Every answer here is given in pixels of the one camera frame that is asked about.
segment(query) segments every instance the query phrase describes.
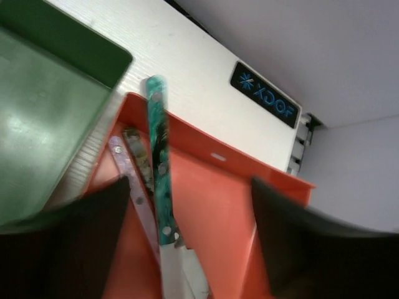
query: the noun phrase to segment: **white corrugated surface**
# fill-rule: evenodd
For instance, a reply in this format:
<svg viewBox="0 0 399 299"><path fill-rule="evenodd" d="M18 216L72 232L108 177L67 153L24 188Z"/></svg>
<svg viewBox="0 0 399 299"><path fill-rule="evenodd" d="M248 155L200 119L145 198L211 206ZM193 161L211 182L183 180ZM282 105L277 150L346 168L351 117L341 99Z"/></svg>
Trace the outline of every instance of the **white corrugated surface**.
<svg viewBox="0 0 399 299"><path fill-rule="evenodd" d="M237 57L162 0L50 0L134 56L118 88L164 75L168 109L217 139L285 171L296 131L229 84ZM121 98L113 99L54 197L78 195Z"/></svg>
<svg viewBox="0 0 399 299"><path fill-rule="evenodd" d="M307 134L309 132L308 127L306 127L305 124L299 122L298 124L298 132L297 132L297 137L301 140L306 140Z"/></svg>

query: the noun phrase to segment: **orange tray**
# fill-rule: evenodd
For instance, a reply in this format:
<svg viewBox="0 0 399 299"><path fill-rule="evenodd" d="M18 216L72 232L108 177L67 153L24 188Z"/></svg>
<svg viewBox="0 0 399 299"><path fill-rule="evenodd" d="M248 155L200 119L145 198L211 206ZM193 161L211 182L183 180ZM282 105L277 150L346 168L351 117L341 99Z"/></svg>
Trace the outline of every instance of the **orange tray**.
<svg viewBox="0 0 399 299"><path fill-rule="evenodd" d="M214 299L272 298L254 220L250 178L306 205L313 185L270 167L168 114L173 211ZM149 150L147 103L129 93L105 141L134 126ZM224 157L225 161L212 154ZM103 144L87 190L118 176ZM160 299L160 271L130 203L103 298Z"/></svg>

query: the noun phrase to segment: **green container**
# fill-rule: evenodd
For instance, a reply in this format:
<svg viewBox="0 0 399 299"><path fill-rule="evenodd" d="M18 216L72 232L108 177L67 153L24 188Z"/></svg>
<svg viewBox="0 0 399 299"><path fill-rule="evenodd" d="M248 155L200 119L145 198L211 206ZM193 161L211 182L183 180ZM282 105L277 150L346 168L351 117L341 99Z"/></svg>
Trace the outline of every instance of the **green container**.
<svg viewBox="0 0 399 299"><path fill-rule="evenodd" d="M0 225L44 207L132 60L44 1L0 1Z"/></svg>

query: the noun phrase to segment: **teal marbled handle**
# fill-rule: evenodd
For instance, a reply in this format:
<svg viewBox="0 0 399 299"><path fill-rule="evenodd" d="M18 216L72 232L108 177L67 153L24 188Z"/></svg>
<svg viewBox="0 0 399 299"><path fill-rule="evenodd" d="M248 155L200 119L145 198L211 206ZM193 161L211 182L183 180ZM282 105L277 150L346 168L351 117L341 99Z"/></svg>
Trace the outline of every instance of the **teal marbled handle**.
<svg viewBox="0 0 399 299"><path fill-rule="evenodd" d="M168 148L168 117L165 111L166 83L160 76L147 79L148 127L154 176L154 200L160 245L175 242L178 231L173 216Z"/></svg>

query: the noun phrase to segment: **black label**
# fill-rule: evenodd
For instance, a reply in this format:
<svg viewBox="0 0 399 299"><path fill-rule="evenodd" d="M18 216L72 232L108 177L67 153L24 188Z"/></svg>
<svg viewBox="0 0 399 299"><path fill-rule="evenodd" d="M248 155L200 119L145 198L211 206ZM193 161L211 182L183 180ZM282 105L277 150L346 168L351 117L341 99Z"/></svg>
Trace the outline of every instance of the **black label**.
<svg viewBox="0 0 399 299"><path fill-rule="evenodd" d="M230 84L291 128L295 128L299 107L242 63L237 62Z"/></svg>

